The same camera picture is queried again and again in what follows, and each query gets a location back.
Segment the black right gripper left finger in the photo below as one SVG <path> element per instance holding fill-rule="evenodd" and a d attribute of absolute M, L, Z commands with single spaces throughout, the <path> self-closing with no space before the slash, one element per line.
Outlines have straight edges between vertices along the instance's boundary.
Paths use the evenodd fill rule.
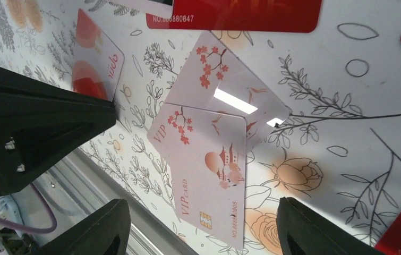
<path fill-rule="evenodd" d="M 38 255 L 125 255 L 131 216 L 125 199 L 113 199 L 39 248 Z"/>

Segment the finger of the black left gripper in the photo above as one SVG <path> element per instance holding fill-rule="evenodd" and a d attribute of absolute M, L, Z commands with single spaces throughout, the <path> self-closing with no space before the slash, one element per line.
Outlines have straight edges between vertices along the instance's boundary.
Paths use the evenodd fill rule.
<path fill-rule="evenodd" d="M 21 191 L 115 123 L 110 101 L 0 67 L 0 196 Z"/>

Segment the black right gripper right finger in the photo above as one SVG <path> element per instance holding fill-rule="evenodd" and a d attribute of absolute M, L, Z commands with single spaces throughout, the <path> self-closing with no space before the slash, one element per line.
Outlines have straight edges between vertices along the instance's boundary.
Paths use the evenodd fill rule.
<path fill-rule="evenodd" d="M 292 197 L 282 197 L 277 228 L 283 254 L 383 254 Z"/>

